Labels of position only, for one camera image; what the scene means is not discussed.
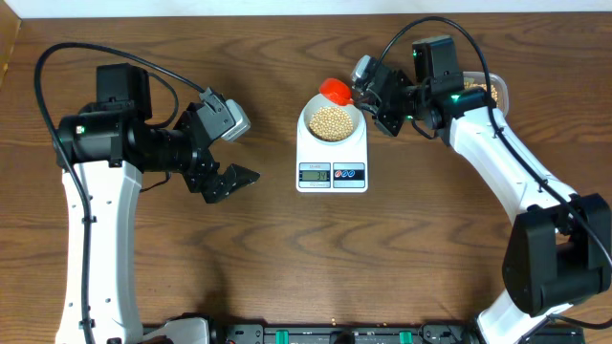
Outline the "red measuring scoop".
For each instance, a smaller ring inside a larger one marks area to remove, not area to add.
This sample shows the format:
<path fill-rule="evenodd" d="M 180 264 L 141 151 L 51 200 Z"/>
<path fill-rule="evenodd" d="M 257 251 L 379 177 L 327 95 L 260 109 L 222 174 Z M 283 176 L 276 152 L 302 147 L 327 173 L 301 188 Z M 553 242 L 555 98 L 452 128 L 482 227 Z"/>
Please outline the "red measuring scoop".
<path fill-rule="evenodd" d="M 326 78 L 318 91 L 328 100 L 338 106 L 353 105 L 352 92 L 342 81 L 336 78 Z"/>

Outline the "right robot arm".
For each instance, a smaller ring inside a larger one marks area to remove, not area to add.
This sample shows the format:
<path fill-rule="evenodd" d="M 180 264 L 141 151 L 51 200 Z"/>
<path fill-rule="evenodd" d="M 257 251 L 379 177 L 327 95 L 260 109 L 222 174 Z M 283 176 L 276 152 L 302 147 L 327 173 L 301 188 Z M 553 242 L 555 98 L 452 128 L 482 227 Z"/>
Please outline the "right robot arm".
<path fill-rule="evenodd" d="M 365 56 L 352 73 L 360 106 L 388 136 L 406 122 L 465 158 L 512 225 L 504 291 L 476 318 L 469 343 L 526 343 L 566 310 L 611 286 L 611 210 L 551 174 L 498 107 L 489 75 L 463 72 L 447 35 L 415 41 L 416 75 Z"/>

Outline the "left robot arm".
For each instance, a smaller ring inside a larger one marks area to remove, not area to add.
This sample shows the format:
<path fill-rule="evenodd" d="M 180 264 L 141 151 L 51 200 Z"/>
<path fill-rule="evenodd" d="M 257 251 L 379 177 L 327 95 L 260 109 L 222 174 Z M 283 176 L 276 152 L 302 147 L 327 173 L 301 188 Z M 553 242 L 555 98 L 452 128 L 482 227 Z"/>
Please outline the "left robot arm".
<path fill-rule="evenodd" d="M 97 69 L 97 99 L 59 124 L 69 248 L 58 343 L 221 343 L 203 315 L 185 313 L 148 333 L 134 283 L 134 227 L 142 176 L 180 174 L 192 193 L 216 204 L 259 175 L 231 164 L 224 173 L 209 148 L 234 141 L 251 123 L 242 107 L 212 89 L 174 126 L 151 125 L 151 74 L 127 63 Z"/>

